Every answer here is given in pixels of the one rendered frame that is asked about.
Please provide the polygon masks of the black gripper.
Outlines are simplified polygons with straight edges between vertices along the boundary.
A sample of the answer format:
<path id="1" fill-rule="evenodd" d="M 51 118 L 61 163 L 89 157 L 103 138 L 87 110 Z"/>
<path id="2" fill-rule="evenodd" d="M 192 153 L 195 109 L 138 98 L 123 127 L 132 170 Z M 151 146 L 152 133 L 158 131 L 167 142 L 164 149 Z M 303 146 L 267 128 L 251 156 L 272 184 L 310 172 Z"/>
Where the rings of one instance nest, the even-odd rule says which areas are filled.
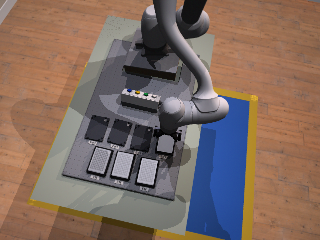
<path id="1" fill-rule="evenodd" d="M 158 132 L 160 130 L 160 132 Z M 178 134 L 178 136 L 176 135 L 176 133 Z M 175 133 L 172 133 L 172 134 L 167 134 L 167 133 L 164 133 L 160 127 L 158 126 L 155 126 L 155 129 L 154 129 L 154 134 L 153 134 L 153 137 L 156 137 L 157 139 L 157 142 L 159 142 L 159 139 L 161 136 L 171 136 L 173 139 L 174 139 L 174 146 L 175 144 L 177 143 L 177 141 L 181 141 L 181 137 L 182 137 L 182 130 L 180 131 L 176 131 Z"/>

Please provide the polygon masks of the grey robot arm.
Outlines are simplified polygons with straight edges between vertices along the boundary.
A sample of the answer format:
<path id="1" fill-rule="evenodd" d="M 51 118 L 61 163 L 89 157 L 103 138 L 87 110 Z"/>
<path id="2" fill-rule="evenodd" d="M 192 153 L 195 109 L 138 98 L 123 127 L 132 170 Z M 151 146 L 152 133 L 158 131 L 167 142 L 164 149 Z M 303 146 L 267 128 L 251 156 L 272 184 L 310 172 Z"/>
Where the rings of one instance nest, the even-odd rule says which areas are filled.
<path id="1" fill-rule="evenodd" d="M 175 133 L 187 125 L 204 125 L 218 122 L 229 113 L 229 104 L 218 97 L 213 89 L 211 76 L 187 43 L 207 33 L 210 18 L 203 11 L 208 0 L 185 0 L 177 9 L 177 0 L 153 0 L 141 20 L 142 40 L 135 45 L 142 47 L 141 56 L 168 57 L 169 47 L 195 76 L 198 89 L 190 101 L 168 97 L 159 109 L 160 128 L 166 134 Z"/>

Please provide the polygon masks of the grey button panel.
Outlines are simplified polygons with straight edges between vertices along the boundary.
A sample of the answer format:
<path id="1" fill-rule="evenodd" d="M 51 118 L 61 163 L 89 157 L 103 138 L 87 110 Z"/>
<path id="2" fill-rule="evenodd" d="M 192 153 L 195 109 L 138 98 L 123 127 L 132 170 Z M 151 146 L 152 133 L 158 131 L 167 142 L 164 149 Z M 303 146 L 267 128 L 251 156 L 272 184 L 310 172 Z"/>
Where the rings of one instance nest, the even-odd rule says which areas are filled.
<path id="1" fill-rule="evenodd" d="M 121 93 L 121 104 L 158 113 L 162 105 L 161 96 L 125 88 Z"/>

